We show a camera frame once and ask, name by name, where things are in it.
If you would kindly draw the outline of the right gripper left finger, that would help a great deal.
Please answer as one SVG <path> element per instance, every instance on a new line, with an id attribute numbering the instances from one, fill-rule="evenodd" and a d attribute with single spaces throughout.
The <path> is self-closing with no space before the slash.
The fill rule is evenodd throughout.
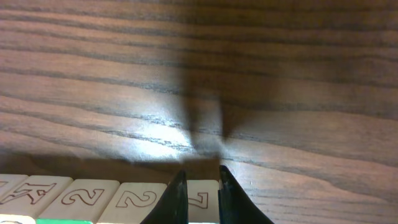
<path id="1" fill-rule="evenodd" d="M 187 178 L 181 170 L 141 224 L 188 224 Z"/>

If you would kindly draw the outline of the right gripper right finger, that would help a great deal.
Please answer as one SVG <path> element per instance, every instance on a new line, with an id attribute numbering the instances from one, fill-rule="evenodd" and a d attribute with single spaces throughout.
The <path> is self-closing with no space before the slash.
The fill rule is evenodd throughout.
<path id="1" fill-rule="evenodd" d="M 219 211 L 221 224 L 274 224 L 251 201 L 230 170 L 220 165 Z"/>

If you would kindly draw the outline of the blue T block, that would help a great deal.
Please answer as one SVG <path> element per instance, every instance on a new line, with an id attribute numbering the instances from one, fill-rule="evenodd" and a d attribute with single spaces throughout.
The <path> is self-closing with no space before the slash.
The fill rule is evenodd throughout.
<path id="1" fill-rule="evenodd" d="M 216 180 L 188 180 L 188 223 L 219 223 Z"/>

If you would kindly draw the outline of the green B block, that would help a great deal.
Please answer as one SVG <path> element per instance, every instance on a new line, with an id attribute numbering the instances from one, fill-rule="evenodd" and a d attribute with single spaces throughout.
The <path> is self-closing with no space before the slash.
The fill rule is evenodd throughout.
<path id="1" fill-rule="evenodd" d="M 120 183 L 117 180 L 74 180 L 36 219 L 38 224 L 94 224 Z"/>

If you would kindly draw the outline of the yellow O block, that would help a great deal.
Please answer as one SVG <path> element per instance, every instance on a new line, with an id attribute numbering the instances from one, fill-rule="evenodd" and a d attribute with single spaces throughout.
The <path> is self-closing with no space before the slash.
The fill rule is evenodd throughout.
<path id="1" fill-rule="evenodd" d="M 35 224 L 73 182 L 71 177 L 32 175 L 1 196 L 1 224 Z"/>

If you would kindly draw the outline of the green R block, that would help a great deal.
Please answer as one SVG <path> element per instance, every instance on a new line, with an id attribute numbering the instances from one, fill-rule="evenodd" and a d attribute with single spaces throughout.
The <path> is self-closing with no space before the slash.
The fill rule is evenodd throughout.
<path id="1" fill-rule="evenodd" d="M 14 193 L 14 189 L 28 178 L 29 176 L 24 174 L 1 174 L 1 200 L 10 194 L 19 195 Z"/>

